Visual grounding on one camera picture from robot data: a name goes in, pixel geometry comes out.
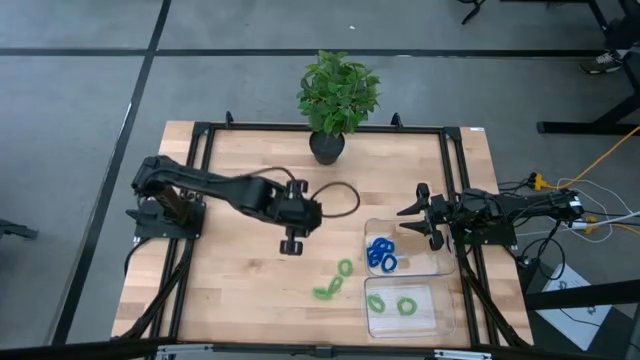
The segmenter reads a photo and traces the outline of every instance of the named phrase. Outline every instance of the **green rubber band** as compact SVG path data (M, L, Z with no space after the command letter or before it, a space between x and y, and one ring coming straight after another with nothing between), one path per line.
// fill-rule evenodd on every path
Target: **green rubber band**
M327 289L313 288L313 297L318 300L331 300L333 298L333 294Z
M378 314L382 314L387 308L387 306L384 304L384 301L382 301L380 295L378 294L367 296L367 303L369 304L369 309Z
M404 304L408 303L411 305L411 309L405 310ZM398 312L400 315L409 316L413 315L418 310L418 304L412 298L402 297L400 301L398 301Z
M344 279L342 276L336 275L336 277L331 280L331 284L329 284L329 292L332 294L337 293L340 290L343 281Z
M342 259L338 263L338 273L344 277L351 276L353 274L353 263L349 259Z

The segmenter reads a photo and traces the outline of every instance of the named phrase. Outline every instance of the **black table leg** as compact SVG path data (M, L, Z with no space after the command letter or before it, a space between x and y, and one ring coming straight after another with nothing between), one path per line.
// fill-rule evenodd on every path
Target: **black table leg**
M31 230L24 225L18 225L11 221L0 219L0 239L2 235L17 235L25 239L35 239L38 236L37 230Z
M617 124L617 122L638 108L640 108L640 95L633 94L593 122L541 121L538 122L537 128L541 134L626 135L638 125Z

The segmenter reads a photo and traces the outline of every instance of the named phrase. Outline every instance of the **concrete floor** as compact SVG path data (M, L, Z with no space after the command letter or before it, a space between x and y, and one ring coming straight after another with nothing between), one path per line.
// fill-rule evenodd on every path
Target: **concrete floor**
M0 2L0 47L146 48L160 0ZM601 2L608 19L620 16ZM160 48L597 49L603 37L586 5L489 1L174 1ZM579 59L356 57L380 75L386 124L485 127L499 181L531 171L579 173L618 137L539 135L540 120L589 121L631 93L624 74L589 77ZM134 224L129 182L157 152L167 120L304 122L295 94L310 57L156 58L120 169L98 248L70 333L71 342L109 337ZM0 217L40 229L34 242L0 244L0 348L42 344L118 136L142 58L0 57ZM636 120L637 114L629 121ZM629 140L587 177L632 209L640 143ZM580 185L609 211L606 192ZM548 229L544 220L523 232ZM636 278L640 242L616 230L601 244L557 239L568 264L592 283ZM522 239L526 244L532 239ZM545 262L559 259L549 251ZM627 315L633 307L620 308ZM229 359L241 355L228 355Z

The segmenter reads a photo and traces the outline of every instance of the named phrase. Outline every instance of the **black cable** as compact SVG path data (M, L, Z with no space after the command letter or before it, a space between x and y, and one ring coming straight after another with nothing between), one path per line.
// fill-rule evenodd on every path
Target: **black cable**
M611 217L623 217L623 216L629 215L629 214L609 214L609 213L603 213L603 212L591 211L591 210L585 210L584 212L589 214L604 215L604 216L611 216Z
M340 214L331 214L331 215L322 214L323 218L335 219L335 218L345 217L353 214L354 212L356 212L356 210L358 210L358 208L360 208L360 194L358 193L358 190L356 190L356 188L354 188L351 184L346 183L344 181L333 181L333 182L324 184L322 187L320 187L320 189L314 192L313 195L311 195L310 200L313 200L316 196L318 196L318 194L320 194L320 192L324 191L325 189L330 188L332 186L338 186L338 185L345 186L353 192L353 194L356 196L356 206L354 206L353 209Z
M527 251L535 244L537 243L541 243L540 246L538 247L538 252L536 254L536 258L538 259L538 263L537 263L537 268L540 271L540 273L542 274L542 276L544 276L545 278L549 279L549 280L558 280L560 279L560 277L562 277L562 274L564 274L564 270L566 268L567 265L567 256L564 252L564 249L562 248L562 245L560 245L559 242L557 242L554 238L553 235L555 235L555 233L558 231L558 228L560 227L561 222L557 221L556 225L554 226L554 228L549 232L549 235L547 235L547 237L541 238L541 239L537 239L532 241L530 244L528 244L523 250L522 250L522 255L521 257L525 257L527 254ZM562 257L562 267L560 269L560 272L558 273L557 276L552 277L551 275L548 275L544 272L544 270L542 270L542 254L544 254L545 250L547 250L547 245L553 242L554 244L556 244L556 246L558 246L558 249L560 250L560 255Z
M513 224L513 227L514 227L514 228L517 228L517 227L519 227L519 226L522 226L522 225L524 225L524 224L525 224L527 221L529 221L529 220L531 220L531 216L530 216L530 217L528 217L528 218L526 218L526 219L524 219L524 220L523 220L521 223L519 223L519 224Z
M594 324L594 323L592 323L592 322L588 322L588 321L584 321L584 320L578 320L578 319L575 319L573 316L569 315L569 314L568 314L566 311L564 311L563 309L558 309L558 310L562 311L562 313L563 313L563 314L567 315L567 317L568 317L569 319L571 319L571 320L573 320L573 321L575 321L575 322L579 322L579 323L581 323L581 324L593 325L593 326L595 326L595 327L597 327L597 328L600 328L600 325L598 325L598 324Z
M131 256L136 252L142 245L146 244L147 241L151 240L151 238L141 238L140 241L134 246L129 253L127 254L126 259L124 260L124 275L127 275L127 271L129 271L129 261L131 261Z
M518 185L520 185L520 184L522 184L522 181L505 181L505 182L498 183L498 186L507 185L507 184L518 184Z
M545 200L538 201L537 203L534 203L534 204L531 204L531 205L527 206L526 208L524 208L524 209L523 209L523 210L518 214L518 216L516 216L515 218L513 218L513 220L511 220L511 223L513 224L513 222L514 222L514 221L518 220L518 219L520 218L520 216L522 216L522 214L524 214L525 212L527 212L529 209L531 209L531 208L533 208L533 207L536 207L536 206L538 206L538 205L540 205L540 204L544 204L544 203L546 203L546 202L549 202L549 200L553 201L553 200L555 200L555 199L553 199L553 198L551 198L551 199L545 199Z

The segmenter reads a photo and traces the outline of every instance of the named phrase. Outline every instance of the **blue ring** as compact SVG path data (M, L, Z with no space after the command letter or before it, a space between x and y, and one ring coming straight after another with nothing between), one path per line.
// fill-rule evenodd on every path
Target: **blue ring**
M389 259L393 261L393 265L391 265L391 267L387 267L387 260ZM398 259L396 259L396 257L391 254L386 254L384 258L382 258L382 263L380 265L380 267L382 268L382 272L384 273L393 272L393 270L395 270L397 266L398 266Z
M369 263L369 267L376 267L380 265L384 254L380 251L375 251L375 249L367 249L367 262Z

